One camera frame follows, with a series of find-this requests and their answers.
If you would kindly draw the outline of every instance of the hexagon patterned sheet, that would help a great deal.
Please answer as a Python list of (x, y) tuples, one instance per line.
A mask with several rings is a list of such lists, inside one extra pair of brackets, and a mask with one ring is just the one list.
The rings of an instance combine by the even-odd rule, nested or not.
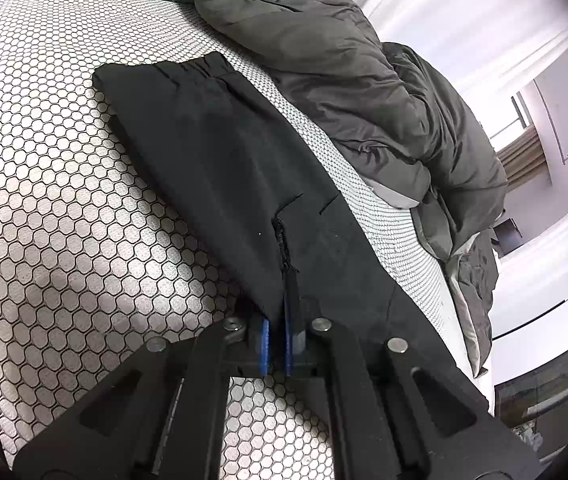
[[(192, 6), (0, 0), (0, 435), (10, 463), (146, 339), (193, 337), (233, 304), (237, 286), (179, 211), (137, 176), (91, 87), (106, 62), (181, 62), (213, 50), (296, 128), (382, 265), (467, 365), (441, 271), (410, 213), (379, 200)], [(283, 378), (234, 379), (227, 410), (221, 478), (332, 477), (326, 428)]]

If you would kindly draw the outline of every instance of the black pants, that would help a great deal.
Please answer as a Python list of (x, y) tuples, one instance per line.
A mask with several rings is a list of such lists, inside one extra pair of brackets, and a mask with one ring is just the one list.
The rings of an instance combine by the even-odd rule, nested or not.
[(440, 336), (379, 263), (346, 201), (271, 103), (218, 52), (176, 64), (107, 64), (94, 86), (136, 168), (186, 218), (275, 325), (283, 227), (302, 307), (337, 320), (370, 356), (401, 336), (478, 400)]

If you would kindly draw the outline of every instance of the bed sheet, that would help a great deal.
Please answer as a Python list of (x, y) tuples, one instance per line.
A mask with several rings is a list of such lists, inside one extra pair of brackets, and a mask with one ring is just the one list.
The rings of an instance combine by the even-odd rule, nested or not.
[[(378, 199), (328, 137), (192, 6), (0, 0), (0, 432), (8, 460), (148, 338), (193, 337), (238, 293), (201, 240), (137, 175), (91, 87), (106, 62), (222, 52), (295, 127), (382, 266), (470, 366), (439, 264), (410, 212)], [(322, 421), (279, 376), (234, 379), (222, 478), (330, 478)]]

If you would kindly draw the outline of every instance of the bed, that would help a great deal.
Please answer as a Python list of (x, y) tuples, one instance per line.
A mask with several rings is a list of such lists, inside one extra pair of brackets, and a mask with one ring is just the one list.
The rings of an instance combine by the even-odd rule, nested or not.
[[(237, 285), (139, 178), (91, 86), (106, 62), (182, 62), (214, 50), (307, 142), (379, 261), (471, 375), (442, 271), (410, 212), (376, 197), (193, 6), (0, 0), (0, 434), (10, 462), (145, 340), (193, 337), (233, 306)], [(481, 381), (492, 399), (490, 378)], [(332, 477), (327, 428), (282, 376), (233, 380), (227, 408), (221, 478)]]

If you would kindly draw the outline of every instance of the beige curtain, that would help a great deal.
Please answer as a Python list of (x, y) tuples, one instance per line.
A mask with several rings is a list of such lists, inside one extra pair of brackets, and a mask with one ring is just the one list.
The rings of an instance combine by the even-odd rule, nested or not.
[(548, 171), (542, 143), (534, 126), (497, 152), (508, 177), (508, 190), (515, 189), (542, 171)]

